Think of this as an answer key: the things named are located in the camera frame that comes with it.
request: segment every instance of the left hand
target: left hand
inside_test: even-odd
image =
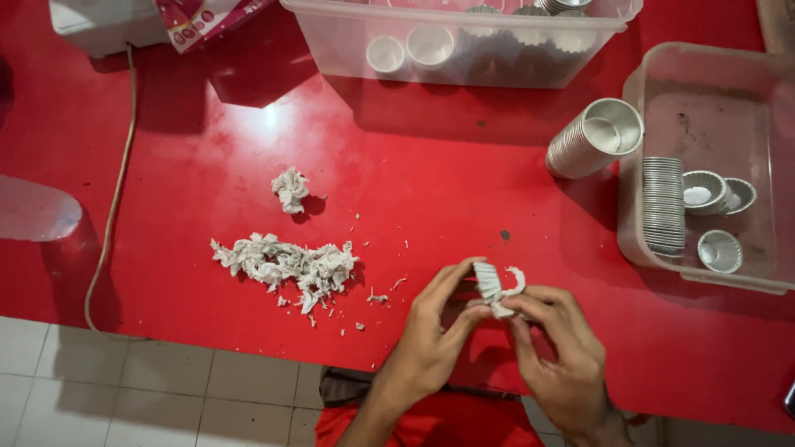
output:
[[[457,266],[443,267],[414,299],[403,336],[374,382],[374,387],[388,387],[389,394],[398,400],[395,404],[403,410],[437,392],[448,381],[469,334],[491,315],[489,306],[471,305],[446,332],[441,326],[440,316],[448,298],[471,274],[472,263],[484,260],[467,258]]]

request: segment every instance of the red tabletop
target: red tabletop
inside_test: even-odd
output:
[[[367,370],[386,358],[441,266],[487,255],[578,297],[607,347],[607,382],[622,408],[793,433],[782,409],[795,379],[792,295],[629,264],[615,241],[615,170],[555,182],[543,166],[553,135],[592,100],[620,97],[642,55],[664,41],[762,50],[755,2],[647,0],[561,91],[324,77],[279,5],[204,51],[138,50],[138,133],[95,320],[135,336]],[[0,56],[9,68],[0,79],[13,80],[0,173],[62,189],[85,208],[68,240],[0,241],[0,314],[85,327],[83,296],[130,119],[126,62],[89,60],[52,31],[45,2],[21,0],[4,5]],[[291,165],[316,196],[296,219],[270,191]],[[254,231],[310,247],[353,241],[361,261],[333,317],[316,308],[312,328],[266,286],[211,260],[210,238],[230,246]],[[398,278],[408,279],[389,291]],[[371,287],[390,306],[368,305]],[[452,382],[526,391],[501,324],[477,330]]]

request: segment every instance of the plastic storage bin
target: plastic storage bin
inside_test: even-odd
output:
[[[497,14],[465,12],[483,5],[483,0],[281,0],[281,4],[296,14],[323,74],[563,88],[613,34],[626,29],[643,2],[593,0],[584,11],[589,17],[512,15],[524,6],[522,0],[487,0],[485,6],[493,6]]]
[[[620,161],[621,252],[682,278],[783,294],[795,290],[795,60],[760,52],[668,42],[652,48],[624,83],[646,124],[643,145]],[[676,157],[749,181],[756,203],[730,216],[687,216],[682,258],[659,257],[642,232],[643,157]],[[724,230],[743,246],[733,274],[708,270],[696,244]]]

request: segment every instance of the dark stain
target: dark stain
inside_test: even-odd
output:
[[[679,123],[684,126],[684,134],[690,133],[690,118],[684,113],[679,114]]]

